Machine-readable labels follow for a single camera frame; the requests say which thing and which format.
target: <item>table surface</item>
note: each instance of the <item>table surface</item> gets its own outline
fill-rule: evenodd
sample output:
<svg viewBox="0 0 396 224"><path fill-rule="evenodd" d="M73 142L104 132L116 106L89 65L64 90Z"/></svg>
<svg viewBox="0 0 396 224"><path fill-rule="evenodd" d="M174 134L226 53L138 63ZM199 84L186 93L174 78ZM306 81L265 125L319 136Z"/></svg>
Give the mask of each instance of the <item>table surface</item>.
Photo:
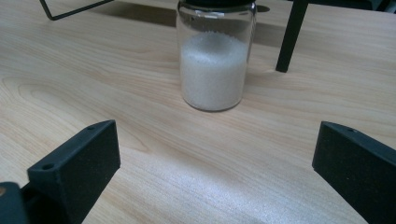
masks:
<svg viewBox="0 0 396 224"><path fill-rule="evenodd" d="M49 1L54 14L84 4ZM282 74L291 2L258 4L270 11L243 100L205 113L180 96L175 1L49 21L38 1L2 0L0 181L23 186L28 167L115 119L121 168L85 224L365 223L311 164L322 120L396 147L396 15L310 5Z"/></svg>

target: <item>wooden table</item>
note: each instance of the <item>wooden table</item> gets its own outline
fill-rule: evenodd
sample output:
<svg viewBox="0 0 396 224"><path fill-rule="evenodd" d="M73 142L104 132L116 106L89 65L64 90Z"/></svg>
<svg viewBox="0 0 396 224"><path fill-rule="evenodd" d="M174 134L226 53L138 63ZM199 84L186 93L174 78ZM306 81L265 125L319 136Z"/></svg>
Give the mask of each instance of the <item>wooden table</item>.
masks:
<svg viewBox="0 0 396 224"><path fill-rule="evenodd" d="M0 2L0 181L115 119L121 168L84 223L365 223L311 162L322 120L396 147L395 15L310 5L281 74L291 2L258 1L243 100L204 113L180 96L175 1L131 2L56 22Z"/></svg>

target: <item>jar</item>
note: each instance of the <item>jar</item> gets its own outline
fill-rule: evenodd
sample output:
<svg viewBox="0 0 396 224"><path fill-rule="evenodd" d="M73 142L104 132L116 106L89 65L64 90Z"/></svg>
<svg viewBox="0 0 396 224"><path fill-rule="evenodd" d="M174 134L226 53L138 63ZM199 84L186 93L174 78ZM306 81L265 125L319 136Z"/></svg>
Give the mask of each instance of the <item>jar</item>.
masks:
<svg viewBox="0 0 396 224"><path fill-rule="evenodd" d="M241 101L256 11L254 0L178 2L181 91L189 105L222 111Z"/></svg>

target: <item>light wood surface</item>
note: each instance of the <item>light wood surface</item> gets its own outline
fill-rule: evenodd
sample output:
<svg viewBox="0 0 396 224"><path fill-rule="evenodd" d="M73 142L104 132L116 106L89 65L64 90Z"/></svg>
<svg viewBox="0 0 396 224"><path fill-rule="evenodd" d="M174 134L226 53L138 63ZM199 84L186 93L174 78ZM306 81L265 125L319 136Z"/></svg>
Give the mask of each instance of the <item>light wood surface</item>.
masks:
<svg viewBox="0 0 396 224"><path fill-rule="evenodd" d="M396 147L396 16L309 6L281 74L291 2L259 5L271 10L258 15L242 102L204 113L180 96L175 1L49 21L38 1L2 0L0 181L23 186L28 167L115 119L121 168L85 224L365 223L311 162L322 120Z"/></svg>

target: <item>white powder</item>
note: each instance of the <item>white powder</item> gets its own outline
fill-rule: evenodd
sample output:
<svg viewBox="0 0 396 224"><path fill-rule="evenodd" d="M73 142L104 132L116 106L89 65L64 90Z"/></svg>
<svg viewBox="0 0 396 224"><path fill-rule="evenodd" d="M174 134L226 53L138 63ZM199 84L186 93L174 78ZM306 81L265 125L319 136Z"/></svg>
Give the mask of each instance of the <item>white powder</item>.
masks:
<svg viewBox="0 0 396 224"><path fill-rule="evenodd" d="M242 98L248 45L238 39L205 32L186 40L180 49L184 100L193 107L218 111Z"/></svg>

